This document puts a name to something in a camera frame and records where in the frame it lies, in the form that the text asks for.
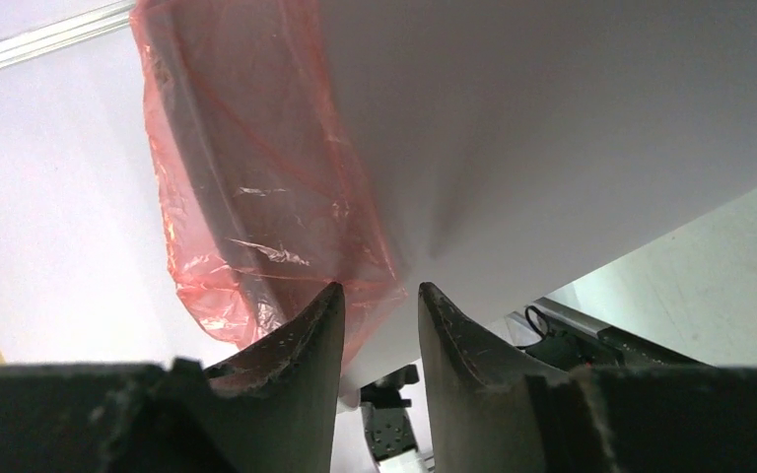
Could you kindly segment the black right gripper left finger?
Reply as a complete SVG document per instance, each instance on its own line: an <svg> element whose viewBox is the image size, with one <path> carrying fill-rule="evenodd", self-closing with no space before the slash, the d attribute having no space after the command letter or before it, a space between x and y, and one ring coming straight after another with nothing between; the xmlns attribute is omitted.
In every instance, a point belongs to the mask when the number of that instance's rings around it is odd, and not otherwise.
<svg viewBox="0 0 757 473"><path fill-rule="evenodd" d="M0 472L326 472L345 297L210 367L0 366Z"/></svg>

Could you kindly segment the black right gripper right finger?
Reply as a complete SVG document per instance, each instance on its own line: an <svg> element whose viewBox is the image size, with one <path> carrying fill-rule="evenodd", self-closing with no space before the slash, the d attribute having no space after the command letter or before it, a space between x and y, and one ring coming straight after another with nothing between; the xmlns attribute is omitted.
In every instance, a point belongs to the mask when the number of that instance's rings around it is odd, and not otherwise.
<svg viewBox="0 0 757 473"><path fill-rule="evenodd" d="M757 368L564 372L430 282L418 333L440 472L757 472Z"/></svg>

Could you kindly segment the red plastic trash bag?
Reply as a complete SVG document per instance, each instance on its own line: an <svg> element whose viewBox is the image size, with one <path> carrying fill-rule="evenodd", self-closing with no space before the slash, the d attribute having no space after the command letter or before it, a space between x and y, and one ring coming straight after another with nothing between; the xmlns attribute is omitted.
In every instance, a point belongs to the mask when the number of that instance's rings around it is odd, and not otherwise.
<svg viewBox="0 0 757 473"><path fill-rule="evenodd" d="M405 299L314 1L140 1L130 25L175 291L246 348L331 282L352 361Z"/></svg>

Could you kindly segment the white plastic trash bin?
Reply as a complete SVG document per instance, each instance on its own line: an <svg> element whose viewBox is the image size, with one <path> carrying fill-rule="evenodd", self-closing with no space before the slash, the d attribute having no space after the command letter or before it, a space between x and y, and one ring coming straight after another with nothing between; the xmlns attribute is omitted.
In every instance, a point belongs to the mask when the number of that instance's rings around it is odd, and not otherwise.
<svg viewBox="0 0 757 473"><path fill-rule="evenodd" d="M757 187L757 1L319 10L409 294L349 386L418 358L423 282L487 323Z"/></svg>

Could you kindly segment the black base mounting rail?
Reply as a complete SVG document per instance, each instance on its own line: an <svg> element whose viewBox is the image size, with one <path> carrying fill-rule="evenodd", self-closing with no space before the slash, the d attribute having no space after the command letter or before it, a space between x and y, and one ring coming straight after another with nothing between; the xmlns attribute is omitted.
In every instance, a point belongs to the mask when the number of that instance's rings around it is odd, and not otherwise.
<svg viewBox="0 0 757 473"><path fill-rule="evenodd" d="M579 367L697 365L699 362L583 312L541 298L506 316L515 346L562 371Z"/></svg>

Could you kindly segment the right aluminium corner post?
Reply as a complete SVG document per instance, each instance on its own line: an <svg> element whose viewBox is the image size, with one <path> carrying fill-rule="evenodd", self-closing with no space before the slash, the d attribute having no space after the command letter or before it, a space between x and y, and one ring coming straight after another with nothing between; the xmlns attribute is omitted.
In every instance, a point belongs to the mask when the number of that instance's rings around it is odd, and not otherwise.
<svg viewBox="0 0 757 473"><path fill-rule="evenodd" d="M134 6L135 1L115 1L0 39L0 70L126 29Z"/></svg>

